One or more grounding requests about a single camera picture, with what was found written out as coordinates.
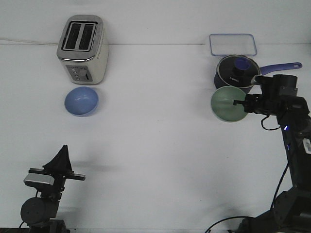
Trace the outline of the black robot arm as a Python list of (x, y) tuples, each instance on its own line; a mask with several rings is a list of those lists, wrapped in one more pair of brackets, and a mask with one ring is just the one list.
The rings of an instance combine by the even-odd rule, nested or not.
[(23, 223), (30, 233), (69, 233), (65, 221), (56, 219), (67, 179), (84, 181), (86, 176), (74, 173), (67, 145), (42, 168), (30, 168), (23, 182), (36, 189), (40, 196), (26, 200), (20, 210)]
[(238, 233), (309, 233), (311, 231), (311, 117), (306, 100), (297, 96), (293, 75), (255, 76), (261, 94), (247, 94), (247, 113), (276, 116), (283, 136), (292, 188), (273, 198), (270, 210), (246, 217)]

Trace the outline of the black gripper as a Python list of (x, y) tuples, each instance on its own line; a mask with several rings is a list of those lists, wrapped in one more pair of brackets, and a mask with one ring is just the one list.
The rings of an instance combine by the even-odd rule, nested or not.
[(78, 181), (84, 181), (86, 179), (86, 176), (83, 174), (73, 173), (67, 145), (64, 145), (50, 162), (43, 165), (43, 168), (52, 171), (45, 171), (38, 168), (30, 168), (28, 171), (28, 173), (45, 174), (54, 178), (53, 186), (39, 185), (33, 187), (37, 192), (40, 192), (42, 198), (61, 198), (67, 179)]
[(294, 75), (276, 74), (272, 77), (254, 76), (252, 84), (259, 85), (261, 94), (247, 94), (243, 100), (234, 100), (233, 105), (244, 106), (247, 113), (276, 115), (282, 96), (297, 95), (297, 77)]

